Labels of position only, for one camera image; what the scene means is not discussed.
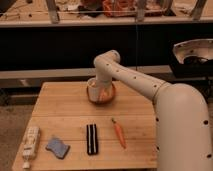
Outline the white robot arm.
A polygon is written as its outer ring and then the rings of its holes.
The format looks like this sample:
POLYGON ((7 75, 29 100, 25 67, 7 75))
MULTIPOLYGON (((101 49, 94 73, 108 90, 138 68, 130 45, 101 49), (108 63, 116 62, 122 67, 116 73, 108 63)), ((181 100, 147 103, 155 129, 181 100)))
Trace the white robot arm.
POLYGON ((97 56, 94 66, 100 86, 117 79, 152 102, 157 171, 213 171, 208 106, 196 88, 126 68, 115 50, 97 56))

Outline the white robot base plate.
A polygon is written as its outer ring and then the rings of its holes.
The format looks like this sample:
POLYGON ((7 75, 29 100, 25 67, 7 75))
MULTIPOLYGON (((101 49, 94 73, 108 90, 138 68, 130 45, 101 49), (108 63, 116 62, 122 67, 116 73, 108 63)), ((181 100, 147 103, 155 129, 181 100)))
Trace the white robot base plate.
POLYGON ((203 57, 208 60, 213 59, 213 38, 193 39, 176 43, 173 46, 173 54, 180 64, 190 56, 203 57))

